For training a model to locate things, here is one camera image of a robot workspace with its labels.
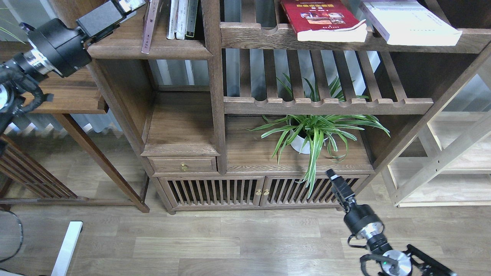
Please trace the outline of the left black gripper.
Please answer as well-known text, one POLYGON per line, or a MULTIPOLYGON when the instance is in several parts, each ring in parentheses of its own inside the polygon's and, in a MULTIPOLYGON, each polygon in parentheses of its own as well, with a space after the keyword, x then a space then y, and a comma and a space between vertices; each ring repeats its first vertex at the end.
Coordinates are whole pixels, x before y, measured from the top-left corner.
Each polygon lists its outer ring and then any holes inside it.
POLYGON ((34 28, 27 23, 19 26, 28 36, 33 49, 19 55, 19 65, 34 79, 44 79, 54 71, 68 77, 91 62, 84 44, 95 43, 110 35, 119 23, 146 4, 147 0, 109 0, 77 19, 77 27, 68 28, 54 18, 34 28))

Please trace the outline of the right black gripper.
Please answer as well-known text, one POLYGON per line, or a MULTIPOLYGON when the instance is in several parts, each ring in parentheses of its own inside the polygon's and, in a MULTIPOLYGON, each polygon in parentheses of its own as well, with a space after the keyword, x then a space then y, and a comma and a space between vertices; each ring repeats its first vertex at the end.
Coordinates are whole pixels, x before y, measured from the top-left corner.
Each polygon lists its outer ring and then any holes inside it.
POLYGON ((333 183, 332 191, 345 211, 344 222, 356 239, 369 240, 384 232, 384 224, 367 204, 359 205, 355 193, 344 179, 339 179, 334 170, 329 169, 326 175, 333 183))

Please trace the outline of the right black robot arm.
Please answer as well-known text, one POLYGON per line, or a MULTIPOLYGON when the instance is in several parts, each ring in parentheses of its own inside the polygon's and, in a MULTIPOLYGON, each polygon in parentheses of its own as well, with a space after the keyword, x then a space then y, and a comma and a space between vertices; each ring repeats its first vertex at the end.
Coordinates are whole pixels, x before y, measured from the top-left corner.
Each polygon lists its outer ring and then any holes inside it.
POLYGON ((349 245, 353 248, 364 248, 369 254, 360 258, 361 271, 368 276, 366 262, 374 260, 380 265, 379 276, 410 276, 415 266, 423 276, 456 276, 456 273, 421 250, 407 245, 407 250, 394 250, 384 235, 384 224, 374 210, 366 205, 356 203, 355 193, 343 177, 332 169, 326 171, 331 180, 332 191, 345 211, 344 222, 351 231, 352 238, 366 239, 365 246, 349 245))

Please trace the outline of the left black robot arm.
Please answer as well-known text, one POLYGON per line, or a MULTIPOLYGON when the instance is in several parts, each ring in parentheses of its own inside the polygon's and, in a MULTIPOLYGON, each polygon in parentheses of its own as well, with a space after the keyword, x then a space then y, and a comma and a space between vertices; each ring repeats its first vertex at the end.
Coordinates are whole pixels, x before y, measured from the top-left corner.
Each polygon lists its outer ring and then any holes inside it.
POLYGON ((53 100, 54 95, 39 86, 49 73, 69 77, 91 63, 86 46, 111 35, 145 4, 145 0, 108 0, 77 19, 75 28, 60 18, 38 28, 20 23, 32 49, 1 64, 1 133, 15 117, 53 100))

